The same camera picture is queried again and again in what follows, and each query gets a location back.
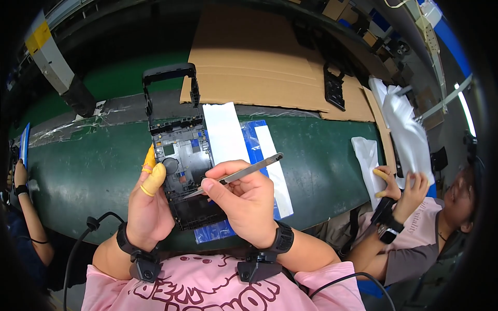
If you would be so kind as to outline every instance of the yellow stripe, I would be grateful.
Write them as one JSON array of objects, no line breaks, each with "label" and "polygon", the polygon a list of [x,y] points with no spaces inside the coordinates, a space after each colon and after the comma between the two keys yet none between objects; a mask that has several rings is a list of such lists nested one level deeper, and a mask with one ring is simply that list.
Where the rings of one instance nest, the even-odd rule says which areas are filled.
[{"label": "yellow stripe", "polygon": [[48,29],[47,21],[45,20],[26,40],[26,47],[29,53],[33,56],[52,36]]}]

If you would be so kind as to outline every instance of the workbench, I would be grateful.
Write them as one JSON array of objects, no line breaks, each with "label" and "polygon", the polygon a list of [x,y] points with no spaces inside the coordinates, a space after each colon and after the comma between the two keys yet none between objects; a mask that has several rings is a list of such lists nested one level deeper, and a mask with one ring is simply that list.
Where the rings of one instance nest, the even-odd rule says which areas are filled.
[{"label": "workbench", "polygon": [[[179,61],[175,58],[170,63]],[[19,129],[10,133],[16,137],[31,122],[28,170],[39,187],[33,193],[34,205],[48,228],[78,238],[86,229],[88,216],[114,211],[126,219],[128,196],[151,144],[145,100],[139,94],[141,73],[168,62],[164,57],[151,62],[149,57],[127,67],[129,63],[91,73],[84,80],[97,100],[127,96],[107,101],[102,115],[72,123],[75,114],[57,95],[50,94],[27,111]],[[105,87],[110,80],[120,80],[126,87],[110,90]],[[191,107],[178,104],[181,83],[169,82],[162,91],[151,94],[154,103],[163,103],[154,106],[157,118],[189,115]],[[379,162],[385,163],[374,123],[322,120],[313,112],[260,106],[236,105],[236,110],[240,121],[264,119],[277,151],[285,155],[281,165],[294,209],[294,215],[284,219],[286,223],[303,230],[369,200],[351,138],[376,140]],[[101,243],[118,224],[108,217],[86,241]],[[241,243],[234,236],[197,245],[192,231],[174,230],[161,246],[196,251]]]}]

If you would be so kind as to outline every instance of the black handle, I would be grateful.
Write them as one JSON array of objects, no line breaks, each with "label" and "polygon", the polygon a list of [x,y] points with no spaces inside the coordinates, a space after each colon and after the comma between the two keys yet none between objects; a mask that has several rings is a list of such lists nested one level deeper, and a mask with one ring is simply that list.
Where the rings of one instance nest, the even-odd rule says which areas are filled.
[{"label": "black handle", "polygon": [[197,108],[200,101],[199,85],[197,84],[195,65],[192,63],[174,64],[169,66],[157,67],[148,69],[142,74],[142,85],[143,93],[145,94],[145,100],[147,101],[146,113],[149,117],[149,121],[152,121],[152,101],[150,100],[150,95],[147,87],[153,83],[163,80],[169,80],[174,78],[189,77],[192,80],[190,99],[194,104],[194,108]]}]

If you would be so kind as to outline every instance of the cardboard edge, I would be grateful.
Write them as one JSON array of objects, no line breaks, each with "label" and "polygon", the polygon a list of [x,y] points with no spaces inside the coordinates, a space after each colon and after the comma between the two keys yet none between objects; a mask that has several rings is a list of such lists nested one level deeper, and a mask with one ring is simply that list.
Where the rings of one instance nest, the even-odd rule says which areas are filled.
[{"label": "cardboard edge", "polygon": [[394,148],[391,140],[391,131],[387,128],[382,117],[382,112],[380,111],[377,102],[375,101],[374,94],[369,89],[363,87],[363,93],[367,102],[369,103],[370,109],[372,110],[373,117],[375,118],[375,123],[377,124],[377,129],[380,133],[380,140],[382,142],[382,148],[384,149],[384,157],[386,164],[391,168],[391,172],[396,172],[396,159],[394,157]]}]

